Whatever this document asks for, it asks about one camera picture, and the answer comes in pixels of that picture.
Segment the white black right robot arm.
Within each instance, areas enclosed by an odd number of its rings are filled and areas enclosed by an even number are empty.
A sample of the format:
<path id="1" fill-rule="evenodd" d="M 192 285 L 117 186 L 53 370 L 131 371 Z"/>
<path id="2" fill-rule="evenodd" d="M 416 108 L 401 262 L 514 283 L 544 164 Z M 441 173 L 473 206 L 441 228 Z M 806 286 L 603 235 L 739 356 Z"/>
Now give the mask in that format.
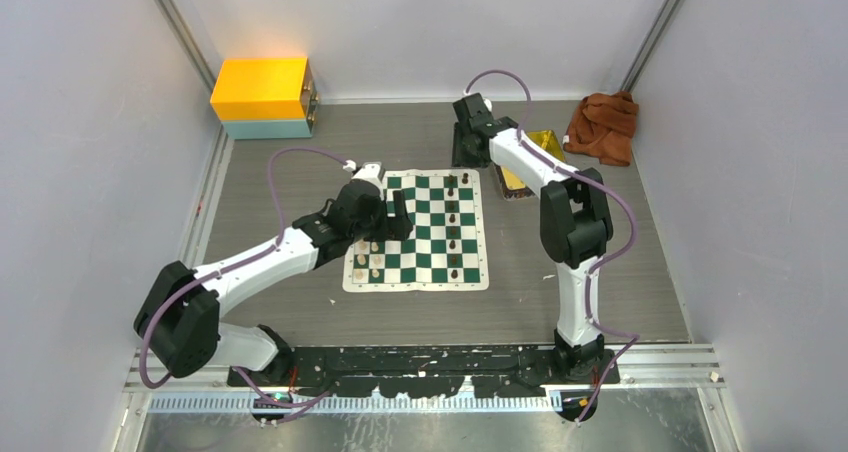
<path id="1" fill-rule="evenodd" d="M 580 171 L 547 153 L 508 117 L 495 118 L 478 93 L 454 102 L 451 164 L 497 165 L 516 176 L 539 200 L 542 247 L 556 265 L 559 316 L 552 351 L 554 371 L 567 382 L 582 381 L 599 367 L 605 339 L 594 317 L 596 265 L 612 237 L 603 191 L 595 170 Z"/>

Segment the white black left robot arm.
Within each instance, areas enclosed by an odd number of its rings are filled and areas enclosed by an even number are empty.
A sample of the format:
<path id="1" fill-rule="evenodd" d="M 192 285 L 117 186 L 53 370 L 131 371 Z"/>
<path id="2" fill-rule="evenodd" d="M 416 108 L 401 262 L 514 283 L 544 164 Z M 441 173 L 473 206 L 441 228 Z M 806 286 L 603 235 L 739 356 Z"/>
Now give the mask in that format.
<path id="1" fill-rule="evenodd" d="M 164 266 L 134 329 L 166 378 L 226 366 L 258 384 L 280 384 L 293 367 L 291 347 L 268 326 L 234 326 L 223 317 L 265 289 L 344 256 L 360 240 L 405 240 L 412 230 L 402 191 L 385 195 L 353 179 L 321 210 L 245 252 L 195 269 L 181 261 Z"/>

